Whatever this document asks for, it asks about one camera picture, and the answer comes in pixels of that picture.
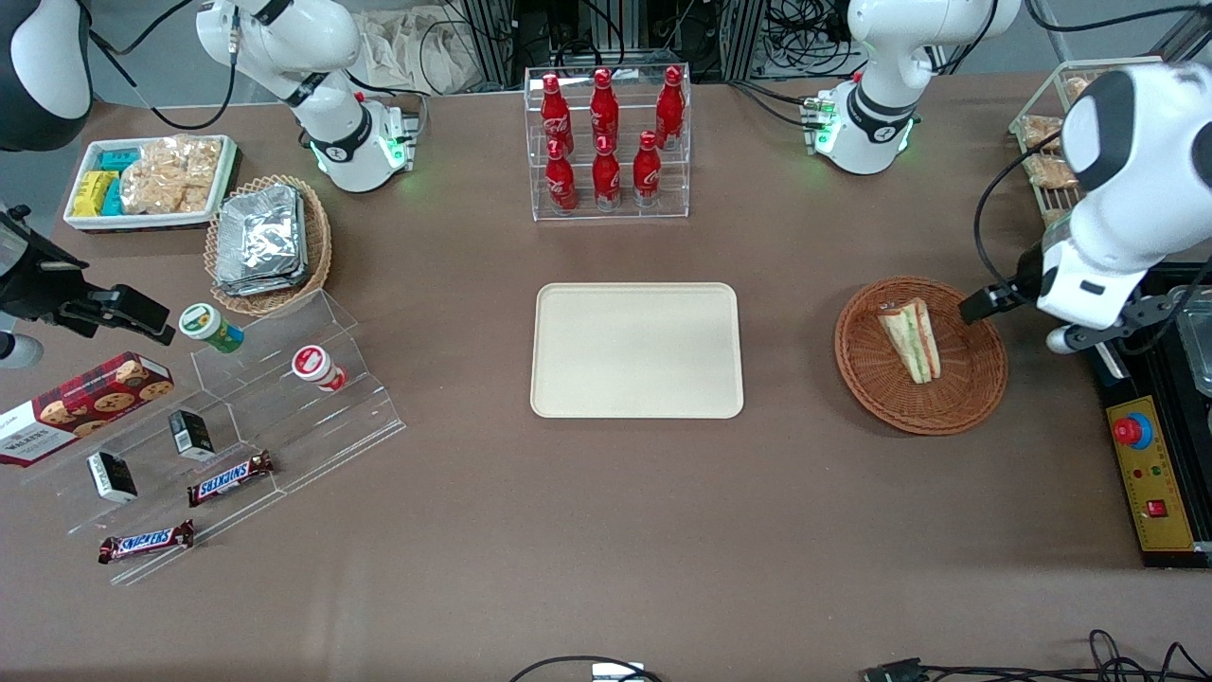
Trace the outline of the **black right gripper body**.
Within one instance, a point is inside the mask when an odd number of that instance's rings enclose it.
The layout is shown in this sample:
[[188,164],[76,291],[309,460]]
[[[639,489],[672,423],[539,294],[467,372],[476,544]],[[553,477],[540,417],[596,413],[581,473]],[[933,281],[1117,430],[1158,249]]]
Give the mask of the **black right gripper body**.
[[2,210],[2,313],[27,322],[58,323],[58,302],[96,290],[82,276],[90,267],[27,227],[27,206]]

